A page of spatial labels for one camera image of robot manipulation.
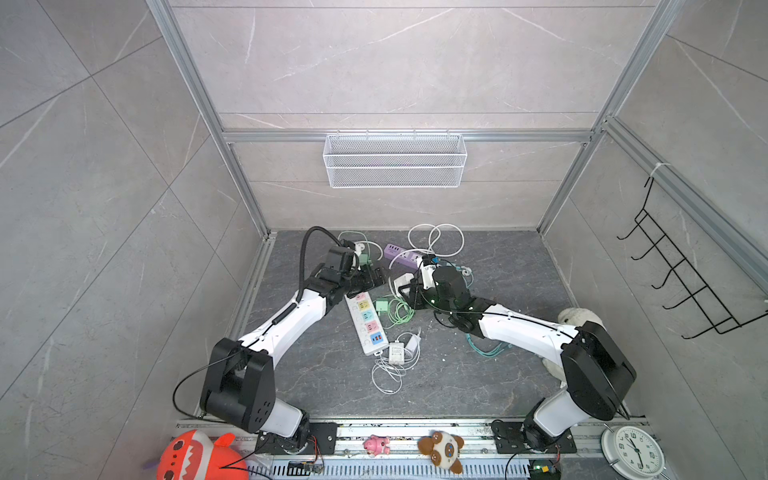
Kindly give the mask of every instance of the brown plush toy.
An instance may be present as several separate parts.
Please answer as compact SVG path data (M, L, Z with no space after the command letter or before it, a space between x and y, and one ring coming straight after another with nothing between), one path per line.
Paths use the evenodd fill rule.
M462 437L445 432L435 432L431 437L419 440L419 451L422 455L429 455L435 467L444 468L456 475L464 471L462 463L458 460L458 451L463 446Z

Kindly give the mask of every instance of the pink plush toy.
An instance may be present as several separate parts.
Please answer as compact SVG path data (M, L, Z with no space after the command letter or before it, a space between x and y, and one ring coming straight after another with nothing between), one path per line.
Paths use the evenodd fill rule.
M389 455L389 447L387 445L389 445L389 437L377 437L376 435L371 435L371 438L362 444L363 448L373 456L381 455L382 453Z

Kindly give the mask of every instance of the white plush toy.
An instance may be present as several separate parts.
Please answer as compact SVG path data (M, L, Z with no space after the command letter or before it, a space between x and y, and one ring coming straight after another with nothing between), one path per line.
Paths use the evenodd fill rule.
M603 321L600 320L600 317L597 316L595 312L585 308L567 308L558 315L558 323L583 326L586 322L595 322L604 326ZM562 382L562 385L565 385L565 372L563 372L563 367L556 365L554 362L547 359L543 359L542 362L552 376L559 379Z

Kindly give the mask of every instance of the white wire basket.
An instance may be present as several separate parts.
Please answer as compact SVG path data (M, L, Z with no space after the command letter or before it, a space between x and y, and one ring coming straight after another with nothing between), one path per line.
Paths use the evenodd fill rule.
M460 134L332 134L323 161L333 188L458 187L467 149Z

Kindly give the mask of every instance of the gray marble wall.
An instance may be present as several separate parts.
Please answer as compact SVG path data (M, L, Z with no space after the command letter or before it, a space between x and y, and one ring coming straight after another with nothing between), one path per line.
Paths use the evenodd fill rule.
M171 3L224 126L285 129L591 128L656 2ZM577 151L471 144L459 189L332 190L322 145L237 145L281 229L393 229L435 216L531 229Z
M410 228L439 218L464 227L535 228L577 143L467 144L458 188L334 189L322 143L236 144L267 223L277 229Z
M768 249L768 2L689 0L619 117Z
M768 20L765 2L688 2L619 118L763 246L768 246ZM638 371L630 403L658 427L681 478L766 478L768 319L706 333L642 234L625 241L647 175L605 141L547 235L576 299L609 325ZM649 211L741 321L765 312L765 293L658 186ZM652 236L658 232L649 232ZM694 288L690 271L684 278ZM711 296L697 299L727 317Z
M0 477L152 476L257 233L142 0L0 2L0 65Z

